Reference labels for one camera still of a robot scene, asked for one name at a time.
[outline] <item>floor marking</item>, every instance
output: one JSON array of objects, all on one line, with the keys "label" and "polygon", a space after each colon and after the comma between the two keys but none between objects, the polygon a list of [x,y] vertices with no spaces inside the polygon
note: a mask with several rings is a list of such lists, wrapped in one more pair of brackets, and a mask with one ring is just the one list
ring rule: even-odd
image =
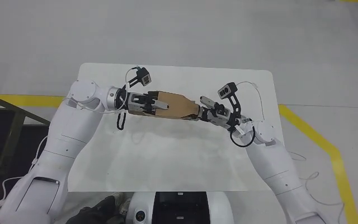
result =
[{"label": "floor marking", "polygon": [[337,187],[340,192],[341,199],[345,204],[345,215],[347,223],[357,223],[358,214],[339,149],[331,144],[328,140],[326,140],[317,131],[315,131],[308,123],[294,114],[287,106],[279,105],[279,111],[281,116],[286,118],[292,125],[298,128],[330,156],[332,169],[336,177]]},{"label": "floor marking", "polygon": [[43,106],[58,108],[64,96],[0,95],[0,99],[15,106]]}]

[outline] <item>robotic hand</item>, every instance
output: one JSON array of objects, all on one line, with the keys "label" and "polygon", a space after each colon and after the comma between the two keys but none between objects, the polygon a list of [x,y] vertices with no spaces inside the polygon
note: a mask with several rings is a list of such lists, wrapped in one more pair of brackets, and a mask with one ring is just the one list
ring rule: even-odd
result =
[{"label": "robotic hand", "polygon": [[[127,110],[131,114],[170,119],[202,120],[227,129],[236,146],[245,147],[260,177],[275,193],[288,224],[326,223],[312,198],[302,186],[291,157],[275,138],[274,128],[265,120],[241,116],[235,83],[218,91],[229,99],[233,112],[205,96],[195,104],[182,95],[162,91],[137,94],[129,87],[151,82],[145,68],[135,67],[137,76],[123,88],[102,88],[93,81],[77,80],[55,113],[47,144],[35,166],[21,178],[0,209],[0,223],[53,223],[62,210],[68,188],[67,178],[77,155],[93,137],[103,114]],[[123,129],[123,123],[117,127]],[[238,137],[245,145],[233,140]]]}]

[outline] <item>white table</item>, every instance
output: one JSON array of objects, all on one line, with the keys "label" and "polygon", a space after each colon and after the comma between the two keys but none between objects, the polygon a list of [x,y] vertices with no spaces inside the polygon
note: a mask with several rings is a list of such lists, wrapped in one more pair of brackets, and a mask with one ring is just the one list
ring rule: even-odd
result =
[{"label": "white table", "polygon": [[[78,78],[99,86],[124,84],[126,64],[85,63]],[[226,107],[217,91],[228,82],[250,81],[261,93],[263,113],[283,141],[272,74],[222,68],[144,66],[152,77],[131,92],[167,91],[199,102],[205,95]],[[260,98],[250,84],[239,85],[242,114],[262,119]],[[228,132],[205,122],[127,115],[116,129],[116,114],[104,115],[95,136],[81,151],[68,178],[70,192],[246,191],[269,190],[255,172],[245,149]]]}]

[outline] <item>black strap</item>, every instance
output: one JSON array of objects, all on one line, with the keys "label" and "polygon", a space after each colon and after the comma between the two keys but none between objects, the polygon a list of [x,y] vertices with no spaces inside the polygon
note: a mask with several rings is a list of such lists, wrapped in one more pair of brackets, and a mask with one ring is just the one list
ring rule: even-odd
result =
[{"label": "black strap", "polygon": [[120,121],[120,119],[121,119],[121,113],[118,114],[118,118],[117,118],[117,128],[118,128],[119,130],[123,130],[123,129],[124,129],[124,123],[125,123],[125,117],[126,117],[126,116],[127,116],[127,113],[124,112],[122,125],[119,126],[119,121]]}]

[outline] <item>black metal frame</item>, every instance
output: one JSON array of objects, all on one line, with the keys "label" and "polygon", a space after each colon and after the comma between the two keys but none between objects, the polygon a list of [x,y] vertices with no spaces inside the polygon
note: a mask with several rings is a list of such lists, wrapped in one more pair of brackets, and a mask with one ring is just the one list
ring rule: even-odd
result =
[{"label": "black metal frame", "polygon": [[44,125],[50,125],[50,122],[44,118],[41,118],[33,113],[30,113],[22,108],[14,106],[4,100],[0,99],[0,110],[12,110],[15,112],[15,116],[12,120],[10,130],[4,145],[4,149],[0,155],[0,176],[7,174],[7,168],[12,162],[13,155],[15,154],[17,142],[21,133],[23,122],[25,118],[31,118],[38,122],[43,123]]}]

